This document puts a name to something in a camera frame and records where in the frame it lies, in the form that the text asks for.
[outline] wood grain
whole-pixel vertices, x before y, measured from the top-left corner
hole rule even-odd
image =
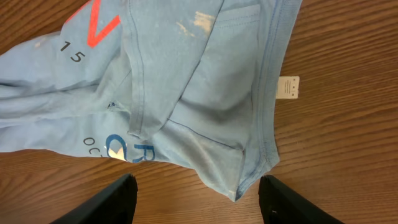
[[[84,3],[2,0],[0,54]],[[303,0],[282,75],[300,94],[277,101],[271,173],[345,223],[398,223],[398,1]],[[51,222],[128,172],[134,223],[262,223],[258,183],[232,203],[172,164],[32,150],[0,154],[0,223]]]

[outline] red letter v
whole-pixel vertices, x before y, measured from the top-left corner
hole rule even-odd
[[[87,44],[91,48],[97,46],[97,44],[100,43],[120,23],[119,15],[117,15],[96,36],[97,26],[98,26],[98,14],[100,13],[100,5],[101,5],[101,0],[94,0],[93,7],[91,8],[90,26],[88,28],[88,37],[87,37]]]

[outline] blue fabric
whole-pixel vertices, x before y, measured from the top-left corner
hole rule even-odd
[[[276,84],[300,3],[92,0],[0,56],[0,152],[171,162],[236,201],[279,161]]]

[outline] light blue shirt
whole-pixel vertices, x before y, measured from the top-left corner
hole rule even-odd
[[[232,201],[274,167],[301,0],[91,0],[0,56],[0,152],[162,161]]]

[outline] white tag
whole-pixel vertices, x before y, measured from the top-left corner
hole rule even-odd
[[[299,97],[300,77],[279,77],[277,99],[297,99]]]

